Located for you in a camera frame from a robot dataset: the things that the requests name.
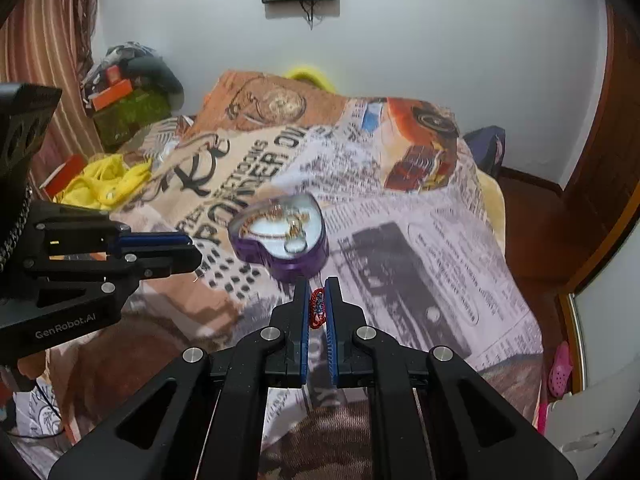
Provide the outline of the red box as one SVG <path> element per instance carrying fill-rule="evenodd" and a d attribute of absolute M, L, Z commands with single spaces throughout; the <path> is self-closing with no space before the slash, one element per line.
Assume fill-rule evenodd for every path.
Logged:
<path fill-rule="evenodd" d="M 49 177 L 46 177 L 46 180 L 39 185 L 40 191 L 48 200 L 53 200 L 54 196 L 63 191 L 74 177 L 82 173 L 85 166 L 87 166 L 85 156 L 73 154 L 53 170 Z"/>

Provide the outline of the yellow garment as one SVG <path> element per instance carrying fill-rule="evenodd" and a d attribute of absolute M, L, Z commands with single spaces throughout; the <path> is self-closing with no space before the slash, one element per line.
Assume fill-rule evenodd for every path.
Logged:
<path fill-rule="evenodd" d="M 111 211 L 130 200 L 151 177 L 149 160 L 129 166 L 122 154 L 103 156 L 85 166 L 54 196 L 53 201 L 67 206 Z"/>

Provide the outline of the pink croc shoe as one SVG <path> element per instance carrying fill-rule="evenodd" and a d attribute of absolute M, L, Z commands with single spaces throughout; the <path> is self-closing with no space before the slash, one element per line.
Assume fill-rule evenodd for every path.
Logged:
<path fill-rule="evenodd" d="M 561 399 L 567 393 L 572 371 L 573 362 L 570 356 L 570 346 L 566 341 L 562 341 L 555 350 L 548 375 L 548 388 L 552 396 Z"/>

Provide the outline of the green patterned storage bin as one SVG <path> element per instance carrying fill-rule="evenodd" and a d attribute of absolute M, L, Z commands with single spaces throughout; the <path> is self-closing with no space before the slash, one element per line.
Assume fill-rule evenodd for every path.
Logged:
<path fill-rule="evenodd" d="M 171 116 L 166 96 L 155 90 L 136 89 L 93 115 L 93 122 L 107 153 L 116 152 L 139 130 Z"/>

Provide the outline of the orange box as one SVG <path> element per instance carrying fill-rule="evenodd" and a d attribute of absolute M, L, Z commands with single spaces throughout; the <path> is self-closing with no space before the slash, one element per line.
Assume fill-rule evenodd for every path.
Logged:
<path fill-rule="evenodd" d="M 126 98 L 130 93 L 134 92 L 134 86 L 129 79 L 123 79 L 111 87 L 106 88 L 102 92 L 91 97 L 93 109 L 98 112 L 103 110 L 120 99 Z"/>

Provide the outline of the white wardrobe sliding door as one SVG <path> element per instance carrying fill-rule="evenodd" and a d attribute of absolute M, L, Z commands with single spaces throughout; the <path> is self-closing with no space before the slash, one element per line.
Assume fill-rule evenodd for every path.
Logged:
<path fill-rule="evenodd" d="M 558 295 L 578 393 L 639 357 L 639 225 L 606 240 Z"/>

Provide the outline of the striped brown curtain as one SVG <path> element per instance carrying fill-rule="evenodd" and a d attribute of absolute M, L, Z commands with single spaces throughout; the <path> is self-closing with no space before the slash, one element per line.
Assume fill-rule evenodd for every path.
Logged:
<path fill-rule="evenodd" d="M 98 0 L 17 0 L 1 27 L 1 80 L 62 90 L 42 147 L 30 164 L 33 186 L 73 154 L 89 158 L 102 151 L 80 92 L 93 66 L 97 6 Z"/>

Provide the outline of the silver round pendant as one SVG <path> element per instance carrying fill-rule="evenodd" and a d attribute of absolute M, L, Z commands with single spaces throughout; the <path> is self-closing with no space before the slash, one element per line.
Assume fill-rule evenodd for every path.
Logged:
<path fill-rule="evenodd" d="M 289 237 L 285 240 L 283 248 L 289 255 L 303 254 L 307 250 L 307 241 L 305 237 Z"/>

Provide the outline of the purple heart-shaped tin box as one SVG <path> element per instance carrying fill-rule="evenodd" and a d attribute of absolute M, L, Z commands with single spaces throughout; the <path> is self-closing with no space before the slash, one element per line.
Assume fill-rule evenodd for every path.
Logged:
<path fill-rule="evenodd" d="M 329 259 L 326 222 L 309 193 L 281 195 L 249 206 L 229 222 L 228 237 L 241 261 L 264 266 L 282 283 L 313 278 Z"/>

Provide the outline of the brown wooden door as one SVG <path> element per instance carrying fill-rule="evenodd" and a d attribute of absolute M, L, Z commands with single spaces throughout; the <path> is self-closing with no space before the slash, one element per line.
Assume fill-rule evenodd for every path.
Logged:
<path fill-rule="evenodd" d="M 606 9 L 604 81 L 596 117 L 565 188 L 504 168 L 506 262 L 520 281 L 563 285 L 620 232 L 638 200 L 639 39 Z"/>

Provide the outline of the newspaper print patchwork blanket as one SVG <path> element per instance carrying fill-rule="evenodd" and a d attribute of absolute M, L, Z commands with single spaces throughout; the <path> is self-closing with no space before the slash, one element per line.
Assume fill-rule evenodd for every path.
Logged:
<path fill-rule="evenodd" d="M 116 210 L 137 230 L 186 234 L 200 266 L 142 283 L 117 324 L 49 354 L 68 451 L 184 350 L 232 348 L 292 300 L 300 278 L 282 283 L 241 261 L 228 224 L 261 200 L 298 193 L 321 208 L 329 259 L 304 278 L 307 378 L 269 389 L 255 479 L 375 479 L 367 389 L 337 388 L 330 376 L 328 278 L 403 346 L 454 350 L 536 428 L 540 329 L 450 111 L 230 72 L 152 180 Z"/>

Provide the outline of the dark blue pillow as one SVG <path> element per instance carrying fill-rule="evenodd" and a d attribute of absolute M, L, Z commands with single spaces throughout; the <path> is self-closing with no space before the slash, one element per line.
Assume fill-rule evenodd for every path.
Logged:
<path fill-rule="evenodd" d="M 506 130 L 498 126 L 484 127 L 465 133 L 463 140 L 478 169 L 497 180 L 506 151 Z"/>

